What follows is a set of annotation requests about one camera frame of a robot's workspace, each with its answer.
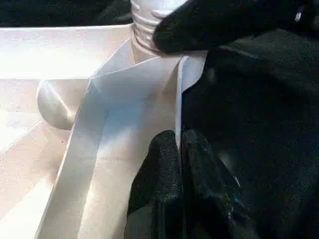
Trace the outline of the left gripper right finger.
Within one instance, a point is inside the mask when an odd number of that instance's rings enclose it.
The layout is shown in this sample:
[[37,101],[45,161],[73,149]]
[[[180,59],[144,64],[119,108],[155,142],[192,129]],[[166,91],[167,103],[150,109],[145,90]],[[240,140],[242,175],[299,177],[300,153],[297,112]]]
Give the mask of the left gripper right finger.
[[240,186],[203,134],[192,129],[183,133],[181,159],[186,225],[193,238],[252,238],[252,218],[240,200]]

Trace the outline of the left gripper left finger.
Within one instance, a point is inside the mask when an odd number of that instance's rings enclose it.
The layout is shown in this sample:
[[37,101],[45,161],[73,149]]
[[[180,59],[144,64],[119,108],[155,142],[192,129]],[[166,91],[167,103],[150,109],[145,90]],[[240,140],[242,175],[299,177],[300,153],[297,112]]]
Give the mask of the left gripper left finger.
[[126,239],[181,239],[184,230],[181,164],[175,134],[165,130],[150,142],[130,190]]

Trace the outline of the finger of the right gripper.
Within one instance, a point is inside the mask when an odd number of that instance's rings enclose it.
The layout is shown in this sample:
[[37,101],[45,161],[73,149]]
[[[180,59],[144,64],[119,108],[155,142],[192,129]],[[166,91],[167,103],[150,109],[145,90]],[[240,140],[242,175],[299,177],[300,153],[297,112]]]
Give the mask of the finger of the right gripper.
[[188,0],[155,28],[155,47],[166,54],[209,50],[281,28],[313,34],[317,0]]

